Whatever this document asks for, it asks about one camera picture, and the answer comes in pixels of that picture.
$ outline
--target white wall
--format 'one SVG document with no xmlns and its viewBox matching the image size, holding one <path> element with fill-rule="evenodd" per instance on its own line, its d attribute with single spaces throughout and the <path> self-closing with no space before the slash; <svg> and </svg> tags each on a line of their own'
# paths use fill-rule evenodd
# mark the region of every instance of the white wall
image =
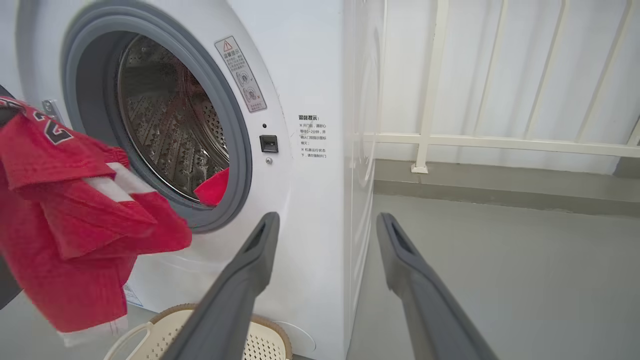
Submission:
<svg viewBox="0 0 640 360">
<path fill-rule="evenodd" d="M 381 132 L 418 133 L 426 84 L 436 0 L 388 4 L 387 53 Z M 535 139 L 573 140 L 585 116 L 624 0 L 567 1 L 566 22 L 540 98 Z M 471 135 L 478 116 L 500 15 L 500 0 L 449 0 L 442 71 L 433 134 Z M 560 9 L 560 0 L 510 0 L 493 85 L 487 93 L 479 135 L 524 135 Z M 589 142 L 627 142 L 640 115 L 640 10 L 629 16 L 602 102 L 586 133 Z M 415 160 L 417 145 L 382 143 L 377 157 Z M 534 167 L 610 174 L 618 159 L 553 152 L 431 145 L 428 161 Z"/>
</svg>

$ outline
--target black door lock slot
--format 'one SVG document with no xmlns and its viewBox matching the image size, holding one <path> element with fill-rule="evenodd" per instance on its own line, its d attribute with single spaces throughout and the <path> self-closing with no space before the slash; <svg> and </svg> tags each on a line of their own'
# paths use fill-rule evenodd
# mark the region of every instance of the black door lock slot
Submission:
<svg viewBox="0 0 640 360">
<path fill-rule="evenodd" d="M 278 137 L 275 135 L 260 135 L 262 152 L 278 152 Z"/>
</svg>

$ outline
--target white washing machine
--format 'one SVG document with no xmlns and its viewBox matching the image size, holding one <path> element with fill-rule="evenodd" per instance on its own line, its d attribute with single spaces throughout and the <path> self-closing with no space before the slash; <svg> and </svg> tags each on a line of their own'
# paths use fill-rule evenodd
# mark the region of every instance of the white washing machine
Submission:
<svg viewBox="0 0 640 360">
<path fill-rule="evenodd" d="M 123 147 L 193 230 L 190 248 L 139 257 L 128 299 L 153 311 L 198 301 L 277 211 L 255 312 L 287 331 L 294 353 L 344 359 L 371 229 L 374 144 L 363 134 L 379 121 L 385 0 L 3 7 L 0 84 Z M 199 203 L 195 187 L 226 167 L 220 204 Z"/>
</svg>

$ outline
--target red garment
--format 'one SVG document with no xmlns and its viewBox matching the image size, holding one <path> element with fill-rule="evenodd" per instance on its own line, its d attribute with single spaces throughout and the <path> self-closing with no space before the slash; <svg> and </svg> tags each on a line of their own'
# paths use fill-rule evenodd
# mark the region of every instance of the red garment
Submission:
<svg viewBox="0 0 640 360">
<path fill-rule="evenodd" d="M 218 172 L 206 179 L 200 186 L 193 190 L 202 204 L 208 206 L 218 206 L 225 196 L 229 183 L 229 168 Z"/>
<path fill-rule="evenodd" d="M 22 110 L 0 129 L 0 252 L 57 330 L 114 332 L 136 256 L 188 247 L 186 222 L 123 150 L 22 102 L 0 106 Z"/>
</svg>

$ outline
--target stainless steel drum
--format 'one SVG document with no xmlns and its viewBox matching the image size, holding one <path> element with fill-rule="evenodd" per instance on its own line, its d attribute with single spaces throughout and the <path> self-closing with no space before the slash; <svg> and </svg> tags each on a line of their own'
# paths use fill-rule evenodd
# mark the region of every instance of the stainless steel drum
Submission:
<svg viewBox="0 0 640 360">
<path fill-rule="evenodd" d="M 169 187 L 193 190 L 229 166 L 220 120 L 191 72 L 157 42 L 136 37 L 122 53 L 116 98 L 138 154 Z"/>
</svg>

